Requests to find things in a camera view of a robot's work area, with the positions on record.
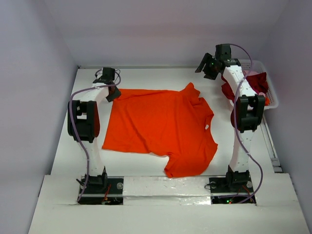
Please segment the orange t shirt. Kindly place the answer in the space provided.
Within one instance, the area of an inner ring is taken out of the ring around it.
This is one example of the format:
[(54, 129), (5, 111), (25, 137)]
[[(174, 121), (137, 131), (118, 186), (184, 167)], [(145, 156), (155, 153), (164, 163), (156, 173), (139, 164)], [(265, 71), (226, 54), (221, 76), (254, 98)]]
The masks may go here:
[(122, 89), (113, 102), (102, 148), (167, 156), (167, 177), (198, 176), (217, 152), (213, 117), (192, 83), (181, 91)]

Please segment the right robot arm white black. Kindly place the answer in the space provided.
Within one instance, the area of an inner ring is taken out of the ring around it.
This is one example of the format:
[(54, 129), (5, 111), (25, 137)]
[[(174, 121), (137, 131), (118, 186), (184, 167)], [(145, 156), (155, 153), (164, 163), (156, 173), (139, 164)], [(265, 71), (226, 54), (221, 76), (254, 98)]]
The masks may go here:
[(216, 45), (215, 55), (206, 53), (196, 69), (196, 73), (201, 72), (210, 80), (222, 75), (234, 93), (231, 113), (235, 131), (233, 155), (226, 175), (211, 177), (208, 185), (215, 194), (236, 193), (250, 179), (251, 141), (262, 121), (266, 99), (253, 90), (247, 81), (249, 73), (243, 73), (240, 61), (232, 58), (231, 44)]

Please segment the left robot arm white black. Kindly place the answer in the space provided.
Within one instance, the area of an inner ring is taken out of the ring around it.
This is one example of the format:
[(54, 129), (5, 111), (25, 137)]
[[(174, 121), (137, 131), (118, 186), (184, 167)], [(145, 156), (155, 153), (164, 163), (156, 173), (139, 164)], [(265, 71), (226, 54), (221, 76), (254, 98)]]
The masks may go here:
[(78, 179), (82, 187), (102, 193), (108, 187), (105, 166), (100, 158), (97, 137), (100, 133), (98, 106), (120, 97), (120, 70), (103, 67), (96, 71), (91, 87), (74, 92), (68, 102), (67, 131), (86, 154), (87, 172)]

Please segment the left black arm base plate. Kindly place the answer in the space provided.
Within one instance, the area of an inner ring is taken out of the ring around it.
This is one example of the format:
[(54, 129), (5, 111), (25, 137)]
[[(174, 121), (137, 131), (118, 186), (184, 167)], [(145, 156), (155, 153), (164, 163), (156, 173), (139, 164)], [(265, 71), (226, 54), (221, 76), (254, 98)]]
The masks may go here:
[(108, 177), (106, 188), (87, 186), (80, 205), (122, 205), (124, 177)]

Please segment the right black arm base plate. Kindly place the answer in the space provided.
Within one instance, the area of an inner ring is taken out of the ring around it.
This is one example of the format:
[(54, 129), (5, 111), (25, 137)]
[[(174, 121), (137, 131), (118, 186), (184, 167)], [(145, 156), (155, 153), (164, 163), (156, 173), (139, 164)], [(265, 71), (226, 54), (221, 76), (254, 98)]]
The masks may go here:
[(254, 188), (251, 177), (242, 185), (230, 187), (225, 177), (210, 177), (204, 187), (210, 192), (211, 203), (216, 204), (255, 204)]

